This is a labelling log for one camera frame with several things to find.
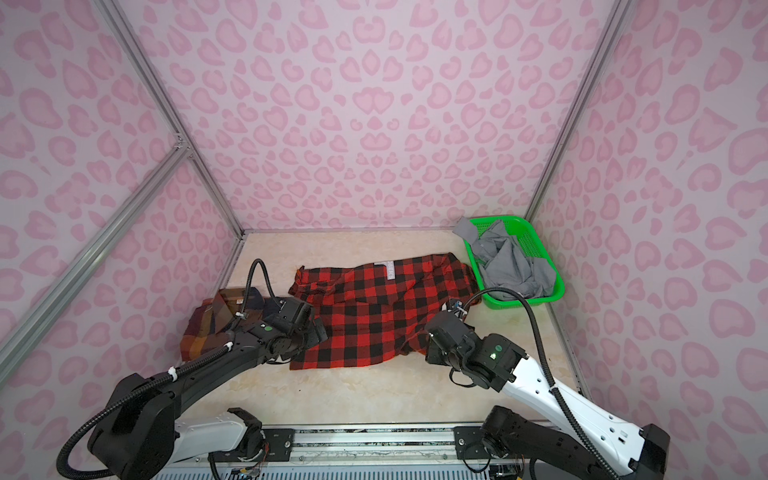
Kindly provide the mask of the green plastic basket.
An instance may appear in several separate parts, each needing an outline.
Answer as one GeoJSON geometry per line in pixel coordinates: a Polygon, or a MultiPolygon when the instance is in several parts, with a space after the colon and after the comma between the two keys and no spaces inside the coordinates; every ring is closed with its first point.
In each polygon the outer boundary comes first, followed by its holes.
{"type": "Polygon", "coordinates": [[[486,306],[519,308],[551,303],[565,294],[565,284],[532,224],[517,216],[464,218],[453,233],[463,240],[469,263],[486,306]]]}

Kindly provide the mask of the red black plaid shirt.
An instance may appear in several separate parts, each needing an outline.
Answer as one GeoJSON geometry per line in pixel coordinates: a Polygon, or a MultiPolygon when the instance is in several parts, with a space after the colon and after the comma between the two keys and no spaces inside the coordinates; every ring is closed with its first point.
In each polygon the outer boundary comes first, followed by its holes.
{"type": "Polygon", "coordinates": [[[357,267],[302,267],[289,294],[309,303],[328,339],[291,360],[296,370],[357,368],[424,354],[427,322],[443,305],[479,291],[452,253],[357,267]]]}

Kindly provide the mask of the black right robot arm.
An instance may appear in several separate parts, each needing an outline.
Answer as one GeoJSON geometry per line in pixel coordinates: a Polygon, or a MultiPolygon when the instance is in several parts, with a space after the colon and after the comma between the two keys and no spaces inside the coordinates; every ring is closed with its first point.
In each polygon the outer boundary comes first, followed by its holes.
{"type": "Polygon", "coordinates": [[[609,413],[562,382],[522,347],[499,334],[480,337],[454,311],[426,325],[426,360],[446,365],[472,386],[510,397],[544,416],[548,426],[496,405],[480,428],[491,458],[522,456],[579,479],[661,479],[670,437],[662,428],[638,426],[609,413]]]}

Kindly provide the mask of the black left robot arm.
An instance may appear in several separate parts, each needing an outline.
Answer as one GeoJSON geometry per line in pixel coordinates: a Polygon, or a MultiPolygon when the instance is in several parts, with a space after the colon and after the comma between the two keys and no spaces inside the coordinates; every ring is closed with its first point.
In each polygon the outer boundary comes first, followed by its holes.
{"type": "Polygon", "coordinates": [[[247,321],[236,314],[222,346],[148,379],[123,379],[90,431],[88,450],[120,479],[150,479],[167,464],[216,452],[244,461],[263,459],[261,422],[241,407],[210,420],[181,421],[193,404],[236,376],[294,357],[326,341],[321,319],[308,303],[280,299],[276,312],[247,321]]]}

